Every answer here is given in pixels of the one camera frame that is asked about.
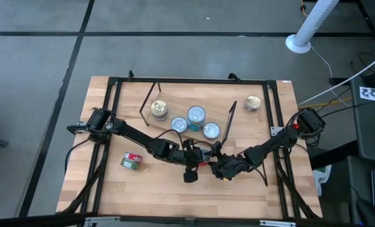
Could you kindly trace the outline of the dark grey desk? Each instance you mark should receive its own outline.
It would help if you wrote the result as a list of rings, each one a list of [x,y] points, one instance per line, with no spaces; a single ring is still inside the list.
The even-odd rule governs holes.
[[[359,94],[360,86],[375,87],[365,85],[360,77],[350,82],[352,103],[355,105],[353,112],[358,154],[359,158],[369,165],[367,168],[367,178],[362,185],[367,189],[367,199],[373,204],[371,172],[375,170],[375,101],[362,99]]]

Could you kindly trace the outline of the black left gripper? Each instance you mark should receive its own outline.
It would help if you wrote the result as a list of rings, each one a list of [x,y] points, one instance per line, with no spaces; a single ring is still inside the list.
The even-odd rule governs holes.
[[[198,166],[201,163],[210,162],[216,157],[213,151],[206,151],[203,148],[193,146],[186,151],[178,151],[178,164],[187,166]]]

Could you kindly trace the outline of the black power strip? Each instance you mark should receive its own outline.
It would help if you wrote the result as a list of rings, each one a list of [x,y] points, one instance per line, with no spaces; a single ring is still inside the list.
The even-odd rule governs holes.
[[[332,85],[332,86],[336,86],[336,85],[342,85],[342,86],[349,86],[350,85],[350,82],[347,81],[346,78],[330,78],[329,80],[329,84]]]

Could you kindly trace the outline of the black aluminium table frame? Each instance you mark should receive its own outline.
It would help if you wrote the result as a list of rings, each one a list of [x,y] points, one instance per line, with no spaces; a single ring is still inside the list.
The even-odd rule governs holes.
[[[93,110],[107,103],[129,125],[156,136],[162,130],[147,126],[139,110],[153,83],[217,84],[219,96],[235,100],[237,106],[224,153],[235,154],[270,138],[270,127],[286,123],[297,111],[290,81],[236,82],[231,79],[122,78],[119,86],[107,91],[108,77],[94,76],[76,103],[78,120],[86,121]],[[256,111],[246,110],[249,95],[261,99]],[[121,166],[124,154],[142,156],[137,170]],[[110,216],[146,216],[168,218],[282,219],[280,191],[275,173],[275,158],[265,161],[267,181],[257,172],[242,173],[231,181],[216,179],[208,166],[198,171],[198,180],[185,183],[181,166],[158,161],[139,145],[114,137],[104,173],[98,213]]]

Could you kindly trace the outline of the teal yellowfin tuna can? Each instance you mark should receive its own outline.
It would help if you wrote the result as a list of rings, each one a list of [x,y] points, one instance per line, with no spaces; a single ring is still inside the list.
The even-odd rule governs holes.
[[[192,106],[187,111],[187,122],[192,130],[200,130],[205,123],[206,112],[201,106]]]

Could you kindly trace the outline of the paper tag with markers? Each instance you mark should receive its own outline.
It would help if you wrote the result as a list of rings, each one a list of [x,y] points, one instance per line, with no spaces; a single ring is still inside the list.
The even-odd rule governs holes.
[[[359,94],[362,99],[375,101],[375,88],[360,86]]]

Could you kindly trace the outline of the wooden shelf with black frame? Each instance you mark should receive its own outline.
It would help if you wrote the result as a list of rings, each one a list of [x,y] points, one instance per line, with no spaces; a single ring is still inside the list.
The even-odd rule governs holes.
[[[234,116],[237,102],[221,98],[218,91],[221,87],[217,84],[200,83],[153,83],[141,105],[139,113],[147,126],[155,126],[163,130],[171,128],[171,122],[176,117],[189,120],[188,110],[201,107],[205,111],[207,124],[213,122],[219,127],[218,137],[208,139],[203,131],[192,131],[187,128],[182,135],[198,141],[224,143],[229,135],[232,117]],[[164,120],[157,120],[151,110],[153,103],[163,101],[168,109]]]

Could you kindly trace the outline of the white perforated post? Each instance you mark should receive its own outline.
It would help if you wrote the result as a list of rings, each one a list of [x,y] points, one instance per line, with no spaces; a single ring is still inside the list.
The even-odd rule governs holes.
[[[286,47],[296,54],[305,54],[311,49],[311,39],[340,0],[317,0],[311,12],[296,34],[285,40]]]

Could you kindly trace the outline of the black front crossbar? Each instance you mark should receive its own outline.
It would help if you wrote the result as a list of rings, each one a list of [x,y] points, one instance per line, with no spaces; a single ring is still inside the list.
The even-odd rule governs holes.
[[[339,223],[325,219],[283,218],[283,219],[232,219],[232,218],[168,218],[146,216],[99,216],[85,212],[75,214],[53,214],[0,219],[0,227],[68,227],[77,224],[95,224],[104,221],[139,222],[155,224],[185,224],[196,226],[204,224],[253,224],[272,227],[375,227],[375,223]]]

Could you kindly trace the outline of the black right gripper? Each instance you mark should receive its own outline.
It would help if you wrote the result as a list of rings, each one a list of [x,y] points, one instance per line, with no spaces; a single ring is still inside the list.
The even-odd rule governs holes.
[[[241,156],[228,156],[221,154],[222,143],[216,141],[213,144],[213,156],[220,157],[216,163],[209,163],[208,166],[215,176],[222,180],[232,180],[241,172],[246,172],[248,163],[246,163]]]

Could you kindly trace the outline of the white bag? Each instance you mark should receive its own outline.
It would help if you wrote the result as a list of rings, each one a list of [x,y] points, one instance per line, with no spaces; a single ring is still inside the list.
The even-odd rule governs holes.
[[[319,197],[322,196],[322,185],[329,180],[330,173],[331,173],[331,165],[317,168],[312,171],[314,183],[316,186],[316,192]]]

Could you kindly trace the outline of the red green labelled can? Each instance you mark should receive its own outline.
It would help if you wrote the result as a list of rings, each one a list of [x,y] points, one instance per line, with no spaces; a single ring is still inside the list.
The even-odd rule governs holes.
[[[141,165],[141,161],[141,155],[126,152],[121,161],[121,166],[127,169],[137,170]]]

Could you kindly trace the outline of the green label can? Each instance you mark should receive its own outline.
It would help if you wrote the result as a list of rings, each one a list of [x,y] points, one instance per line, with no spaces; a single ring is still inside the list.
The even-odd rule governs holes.
[[[174,117],[171,120],[170,127],[178,133],[183,133],[188,128],[188,122],[184,117]]]

